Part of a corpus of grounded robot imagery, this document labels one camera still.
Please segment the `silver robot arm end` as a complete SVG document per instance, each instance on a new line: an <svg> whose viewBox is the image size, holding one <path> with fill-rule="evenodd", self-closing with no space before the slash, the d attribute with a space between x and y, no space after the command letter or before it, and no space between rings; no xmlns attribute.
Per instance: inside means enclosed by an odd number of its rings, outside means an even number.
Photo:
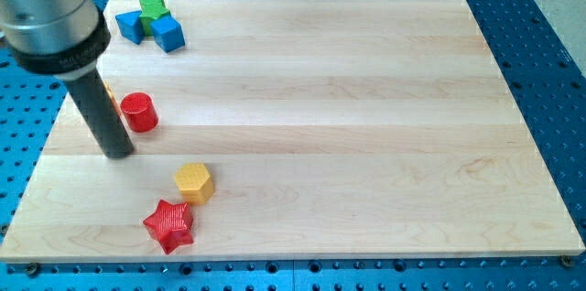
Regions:
<svg viewBox="0 0 586 291"><path fill-rule="evenodd" d="M1 30L21 68L65 81L94 70L110 41L93 0L1 0Z"/></svg>

